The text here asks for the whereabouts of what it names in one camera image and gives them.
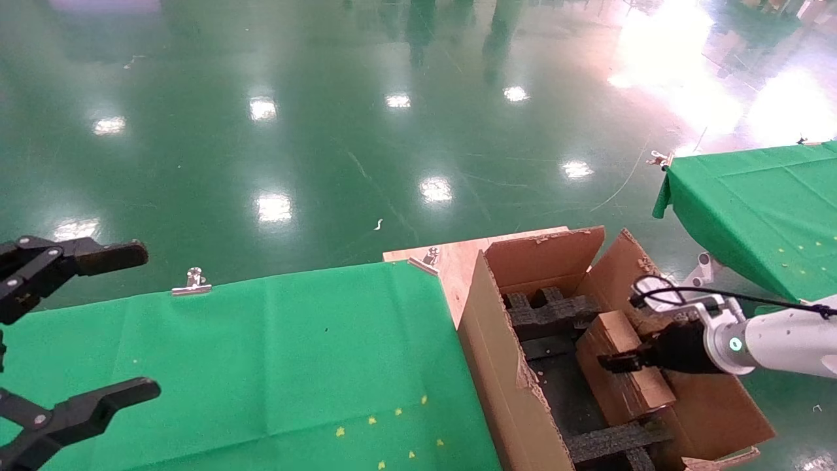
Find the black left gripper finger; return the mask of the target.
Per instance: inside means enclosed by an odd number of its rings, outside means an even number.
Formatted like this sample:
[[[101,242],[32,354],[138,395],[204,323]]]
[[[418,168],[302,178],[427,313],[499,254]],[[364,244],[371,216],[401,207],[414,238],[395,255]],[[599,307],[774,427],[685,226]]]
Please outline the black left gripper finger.
[[[1,448],[3,470],[39,470],[63,448],[107,431],[118,411],[158,398],[160,384],[133,378],[72,396],[51,409],[2,390],[2,418],[21,427]]]
[[[148,251],[136,239],[112,245],[90,237],[12,239],[1,247],[1,322],[15,324],[76,275],[101,275],[147,262]]]

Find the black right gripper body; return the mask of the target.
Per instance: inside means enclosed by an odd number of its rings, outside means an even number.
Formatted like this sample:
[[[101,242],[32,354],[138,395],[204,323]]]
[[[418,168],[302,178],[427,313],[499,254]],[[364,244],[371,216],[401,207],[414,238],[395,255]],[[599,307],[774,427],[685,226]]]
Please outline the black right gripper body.
[[[671,323],[645,341],[645,358],[652,366],[684,374],[710,374],[711,358],[700,321]]]

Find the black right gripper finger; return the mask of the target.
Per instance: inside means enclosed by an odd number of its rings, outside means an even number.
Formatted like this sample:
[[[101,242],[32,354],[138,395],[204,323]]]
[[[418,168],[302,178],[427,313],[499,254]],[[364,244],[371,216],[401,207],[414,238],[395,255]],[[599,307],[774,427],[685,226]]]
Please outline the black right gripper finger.
[[[631,351],[598,355],[599,366],[613,374],[628,374],[640,372],[643,368],[655,366],[649,350],[645,348],[631,349]]]

